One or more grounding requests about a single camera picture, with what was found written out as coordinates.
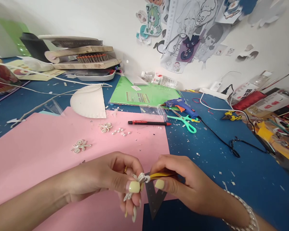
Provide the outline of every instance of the beaded bracelet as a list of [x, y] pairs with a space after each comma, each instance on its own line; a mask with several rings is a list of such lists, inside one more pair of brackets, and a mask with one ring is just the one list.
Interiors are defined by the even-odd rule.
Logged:
[[227, 221], [225, 221], [223, 219], [223, 221], [229, 225], [233, 230], [238, 230], [238, 231], [259, 231], [259, 226], [258, 226], [258, 222], [257, 222], [257, 219], [256, 219], [256, 216], [253, 212], [253, 209], [251, 207], [249, 207], [245, 201], [243, 201], [239, 196], [235, 195], [234, 193], [232, 192], [229, 192], [227, 190], [225, 190], [227, 193], [229, 193], [230, 195], [232, 195], [233, 197], [235, 197], [239, 202], [241, 202], [241, 204], [244, 206], [244, 208], [247, 210], [249, 216], [250, 216], [250, 222], [249, 222], [249, 225], [245, 228], [239, 228], [239, 227], [236, 227], [236, 226], [233, 226], [231, 224], [229, 224]]

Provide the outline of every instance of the hand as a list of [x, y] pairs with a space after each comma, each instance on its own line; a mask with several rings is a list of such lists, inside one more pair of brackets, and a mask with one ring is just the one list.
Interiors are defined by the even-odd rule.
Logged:
[[223, 218], [239, 227], [248, 225], [249, 215], [241, 203], [215, 184], [188, 157], [161, 155], [153, 164], [150, 174], [165, 168], [183, 176], [185, 184], [171, 177], [163, 177], [156, 181], [156, 188], [176, 196], [196, 213]]
[[[112, 152], [80, 164], [57, 175], [60, 188], [68, 203], [81, 201], [94, 193], [105, 190], [117, 191], [123, 212], [134, 215], [134, 206], [140, 206], [140, 184], [131, 175], [144, 172], [139, 160], [121, 152]], [[125, 193], [133, 192], [131, 200], [123, 202]]]

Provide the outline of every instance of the pink paper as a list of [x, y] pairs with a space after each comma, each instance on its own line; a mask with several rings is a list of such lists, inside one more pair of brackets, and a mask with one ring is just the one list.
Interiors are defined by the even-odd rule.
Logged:
[[[34, 113], [0, 138], [0, 204], [37, 183], [74, 166], [113, 151], [139, 158], [144, 172], [160, 154], [169, 154], [165, 127], [128, 125], [128, 120], [143, 119], [140, 113], [106, 111], [107, 119], [88, 119], [68, 107], [61, 116]], [[112, 123], [108, 133], [98, 124]], [[118, 128], [130, 135], [122, 136]], [[92, 147], [78, 154], [71, 151], [80, 139]], [[148, 203], [146, 191], [142, 204]], [[124, 218], [115, 192], [102, 192], [86, 200], [70, 204], [35, 230], [141, 230], [143, 207], [137, 210], [137, 220]]]

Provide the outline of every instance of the scissors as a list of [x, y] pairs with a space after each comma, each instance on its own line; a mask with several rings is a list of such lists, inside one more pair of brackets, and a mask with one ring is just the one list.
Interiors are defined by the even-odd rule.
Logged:
[[177, 120], [183, 121], [183, 123], [184, 123], [184, 124], [186, 125], [186, 127], [187, 127], [187, 130], [189, 130], [190, 133], [195, 134], [195, 133], [197, 132], [197, 130], [196, 130], [192, 125], [190, 125], [186, 120], [191, 120], [191, 121], [197, 122], [197, 121], [198, 121], [198, 118], [192, 119], [189, 115], [183, 117], [183, 116], [181, 116], [179, 113], [177, 113], [175, 110], [173, 110], [171, 107], [170, 107], [169, 109], [172, 110], [173, 113], [176, 114], [178, 117], [175, 117], [175, 116], [167, 116], [168, 118], [172, 118], [172, 119], [177, 119]]

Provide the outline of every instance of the craft table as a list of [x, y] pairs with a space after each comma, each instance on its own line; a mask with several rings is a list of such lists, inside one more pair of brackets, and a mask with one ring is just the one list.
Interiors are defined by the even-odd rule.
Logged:
[[[103, 88], [105, 105], [111, 110], [108, 102], [120, 76], [107, 83], [112, 88]], [[41, 91], [63, 93], [82, 88], [83, 85], [51, 79], [49, 81], [31, 81], [26, 87]], [[221, 120], [225, 112], [211, 110], [196, 104], [192, 98], [200, 98], [201, 94], [182, 92], [186, 101], [199, 113], [202, 119], [225, 142], [237, 136], [257, 147], [264, 149], [252, 132], [242, 121]], [[10, 130], [11, 124], [6, 122], [20, 118], [24, 113], [45, 102], [53, 95], [39, 94], [20, 89], [0, 102], [0, 137]], [[56, 101], [65, 109], [70, 105], [71, 96], [57, 97]], [[229, 108], [221, 99], [204, 95], [203, 99], [213, 108]], [[139, 107], [121, 105], [125, 112], [140, 113]], [[256, 213], [270, 222], [277, 230], [289, 230], [289, 176], [269, 154], [262, 153], [244, 143], [235, 143], [241, 158], [236, 158], [223, 143], [207, 130], [203, 123], [193, 123], [197, 129], [191, 134], [181, 121], [170, 119], [172, 126], [166, 127], [169, 150], [173, 155], [188, 156], [214, 182], [222, 188], [226, 183], [229, 191], [243, 198]], [[148, 204], [144, 205], [143, 230], [229, 230], [222, 220], [191, 212], [179, 200], [163, 202], [155, 220], [151, 220]]]

